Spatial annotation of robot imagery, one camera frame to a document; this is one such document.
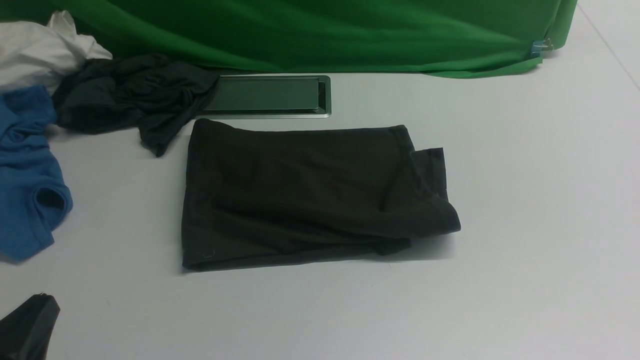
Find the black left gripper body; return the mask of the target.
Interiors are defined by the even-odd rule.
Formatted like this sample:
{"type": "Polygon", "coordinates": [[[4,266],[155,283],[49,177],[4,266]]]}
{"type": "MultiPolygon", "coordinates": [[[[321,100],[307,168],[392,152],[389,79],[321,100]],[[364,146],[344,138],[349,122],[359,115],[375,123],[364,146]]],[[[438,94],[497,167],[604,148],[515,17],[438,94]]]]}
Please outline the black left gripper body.
{"type": "Polygon", "coordinates": [[[54,296],[30,296],[0,321],[0,358],[45,360],[59,314],[54,296]]]}

